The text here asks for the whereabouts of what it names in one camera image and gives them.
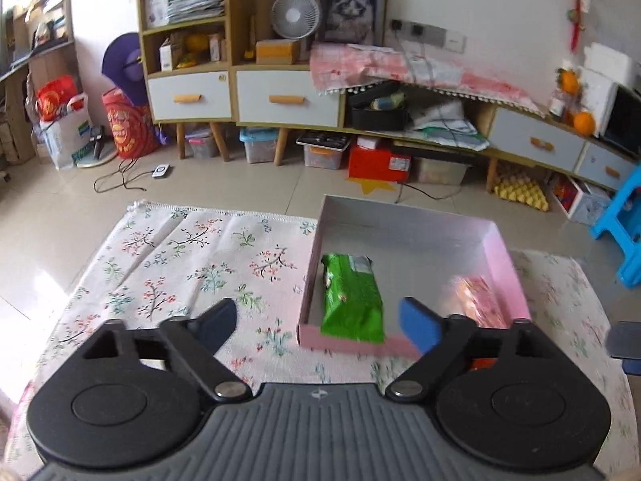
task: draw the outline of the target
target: tile floor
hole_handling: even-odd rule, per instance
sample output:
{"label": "tile floor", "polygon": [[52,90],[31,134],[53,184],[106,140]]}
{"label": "tile floor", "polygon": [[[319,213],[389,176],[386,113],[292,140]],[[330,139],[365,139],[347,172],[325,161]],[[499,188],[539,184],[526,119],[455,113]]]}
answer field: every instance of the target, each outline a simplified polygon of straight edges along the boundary
{"label": "tile floor", "polygon": [[[179,161],[175,147],[159,150],[141,159],[134,174],[169,163],[174,168],[167,179],[152,181],[146,176],[135,182],[146,192],[120,188],[100,195],[93,190],[94,180],[115,170],[117,162],[57,172],[31,160],[10,169],[12,180],[0,182],[0,392],[14,402],[19,399],[85,265],[134,200],[316,217],[324,194],[363,197],[359,184],[345,180],[345,170],[306,168],[300,151],[280,168],[246,164],[240,146],[233,155],[226,164],[219,158]],[[543,213],[489,196],[483,173],[468,173],[460,193],[450,199],[433,200],[405,188],[401,203],[491,218],[508,247],[574,257],[611,321],[641,319],[641,310],[635,309],[641,288],[630,291],[618,283],[615,271],[621,252],[612,240],[592,241],[587,228],[567,222],[555,204],[552,212]],[[117,178],[111,182],[117,184]],[[435,197],[456,191],[451,186],[418,186]],[[368,195],[386,202],[397,196],[389,190]],[[18,339],[27,352],[17,352]],[[641,401],[641,385],[635,390]]]}

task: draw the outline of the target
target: floral rug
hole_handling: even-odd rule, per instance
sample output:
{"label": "floral rug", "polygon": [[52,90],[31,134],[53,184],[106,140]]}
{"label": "floral rug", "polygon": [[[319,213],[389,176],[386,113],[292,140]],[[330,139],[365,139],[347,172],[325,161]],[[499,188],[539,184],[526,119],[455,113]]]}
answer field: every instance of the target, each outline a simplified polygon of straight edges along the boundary
{"label": "floral rug", "polygon": [[[263,382],[376,382],[410,362],[298,347],[296,323],[316,230],[308,218],[139,202],[98,250],[55,327],[14,414],[5,461],[28,477],[40,466],[25,423],[33,393],[105,320],[156,326],[197,316],[219,299],[238,304],[238,328],[217,358],[256,391]],[[610,473],[639,461],[627,379],[602,343],[609,330],[598,298],[574,261],[513,253],[532,317],[605,394],[610,434],[597,466]]]}

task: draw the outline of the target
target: gray ribbed plate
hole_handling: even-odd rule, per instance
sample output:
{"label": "gray ribbed plate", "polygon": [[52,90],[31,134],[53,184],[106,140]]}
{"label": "gray ribbed plate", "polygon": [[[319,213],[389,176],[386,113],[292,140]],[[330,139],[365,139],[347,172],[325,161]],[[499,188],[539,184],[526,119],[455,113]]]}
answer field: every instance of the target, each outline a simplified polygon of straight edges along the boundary
{"label": "gray ribbed plate", "polygon": [[[152,436],[140,436],[152,439]],[[174,455],[121,473],[48,464],[33,481],[531,481],[446,442],[425,411],[386,400],[373,384],[266,384],[254,400],[216,408]],[[546,481],[597,481],[583,466]]]}

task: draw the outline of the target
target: power outlet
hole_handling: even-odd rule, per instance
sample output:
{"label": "power outlet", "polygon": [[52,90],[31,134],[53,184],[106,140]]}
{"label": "power outlet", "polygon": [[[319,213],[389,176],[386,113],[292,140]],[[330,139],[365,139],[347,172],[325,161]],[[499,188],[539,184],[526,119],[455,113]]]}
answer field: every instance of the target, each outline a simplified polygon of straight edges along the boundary
{"label": "power outlet", "polygon": [[448,30],[445,33],[444,48],[453,53],[463,54],[466,49],[466,37],[464,37],[460,32]]}
{"label": "power outlet", "polygon": [[400,40],[426,43],[461,54],[466,49],[466,37],[460,32],[435,27],[435,25],[396,19],[390,20],[389,27]]}

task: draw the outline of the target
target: drawer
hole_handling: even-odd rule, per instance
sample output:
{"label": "drawer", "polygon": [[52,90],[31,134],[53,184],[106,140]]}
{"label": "drawer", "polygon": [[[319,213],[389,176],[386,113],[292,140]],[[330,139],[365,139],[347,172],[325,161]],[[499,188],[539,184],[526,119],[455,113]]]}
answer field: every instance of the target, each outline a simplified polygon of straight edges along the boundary
{"label": "drawer", "polygon": [[530,116],[499,108],[489,141],[504,152],[571,172],[585,140]]}
{"label": "drawer", "polygon": [[594,143],[586,143],[574,173],[585,180],[618,190],[634,169],[635,164],[620,155]]}
{"label": "drawer", "polygon": [[150,79],[149,102],[156,121],[232,117],[229,76],[226,71]]}
{"label": "drawer", "polygon": [[236,90],[241,123],[339,125],[340,97],[319,95],[306,70],[238,70]]}

